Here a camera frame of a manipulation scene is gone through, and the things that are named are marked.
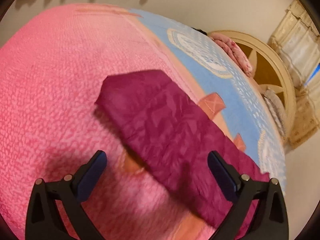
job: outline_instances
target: gold curtain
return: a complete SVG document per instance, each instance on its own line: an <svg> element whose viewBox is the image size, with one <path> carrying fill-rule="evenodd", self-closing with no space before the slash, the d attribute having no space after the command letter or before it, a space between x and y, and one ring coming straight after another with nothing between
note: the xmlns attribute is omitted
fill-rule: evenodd
<svg viewBox="0 0 320 240"><path fill-rule="evenodd" d="M320 63L320 35L298 0L272 34L269 46L288 68L296 89L297 109L289 142L298 147L319 130L320 73L310 80Z"/></svg>

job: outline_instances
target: wrinkled fabric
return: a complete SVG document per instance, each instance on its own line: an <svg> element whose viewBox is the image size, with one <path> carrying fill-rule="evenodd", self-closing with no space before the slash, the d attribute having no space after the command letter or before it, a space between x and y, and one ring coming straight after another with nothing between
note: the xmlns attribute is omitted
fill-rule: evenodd
<svg viewBox="0 0 320 240"><path fill-rule="evenodd" d="M221 33L210 33L212 39L242 69L249 78L254 76L254 68L240 47L229 37Z"/></svg>
<svg viewBox="0 0 320 240"><path fill-rule="evenodd" d="M210 151L218 151L240 174L269 180L269 175L261 174L254 161L161 70L108 76L96 104L153 177L215 228L231 203L208 168ZM238 237L246 233L255 208L253 203Z"/></svg>

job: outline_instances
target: curtain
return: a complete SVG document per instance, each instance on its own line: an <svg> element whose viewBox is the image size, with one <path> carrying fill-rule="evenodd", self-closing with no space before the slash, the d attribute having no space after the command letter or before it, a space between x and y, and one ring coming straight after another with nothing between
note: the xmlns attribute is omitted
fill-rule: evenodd
<svg viewBox="0 0 320 240"><path fill-rule="evenodd" d="M296 117L289 136L296 148L313 136L320 124L320 35L298 0L289 6L269 45L283 60L296 88Z"/></svg>

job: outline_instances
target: wall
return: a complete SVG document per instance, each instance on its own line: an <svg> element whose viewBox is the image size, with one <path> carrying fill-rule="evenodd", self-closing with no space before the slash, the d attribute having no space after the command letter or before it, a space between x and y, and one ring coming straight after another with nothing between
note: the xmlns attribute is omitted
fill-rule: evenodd
<svg viewBox="0 0 320 240"><path fill-rule="evenodd" d="M287 190L285 202L290 239L306 225L320 199L320 131L286 155Z"/></svg>
<svg viewBox="0 0 320 240"><path fill-rule="evenodd" d="M292 0L16 0L0 22L0 46L41 11L75 2L143 9L206 31L233 29L266 42Z"/></svg>

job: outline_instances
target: silver screw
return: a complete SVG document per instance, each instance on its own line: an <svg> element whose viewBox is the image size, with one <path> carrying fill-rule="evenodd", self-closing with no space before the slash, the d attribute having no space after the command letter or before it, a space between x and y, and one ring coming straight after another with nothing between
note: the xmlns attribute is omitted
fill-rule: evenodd
<svg viewBox="0 0 320 240"><path fill-rule="evenodd" d="M68 174L68 175L64 176L63 179L64 179L65 181L70 181L70 180L72 180L72 175L71 175L71 174Z"/></svg>
<svg viewBox="0 0 320 240"><path fill-rule="evenodd" d="M36 180L36 184L37 184L37 185L40 185L41 183L42 183L42 179L37 179L37 180Z"/></svg>
<svg viewBox="0 0 320 240"><path fill-rule="evenodd" d="M271 182L272 182L272 184L274 184L274 185L278 185L279 180L276 179L276 178L272 178L272 179L271 179Z"/></svg>
<svg viewBox="0 0 320 240"><path fill-rule="evenodd" d="M250 179L250 176L248 174L242 174L241 179L243 179L244 181L248 181Z"/></svg>

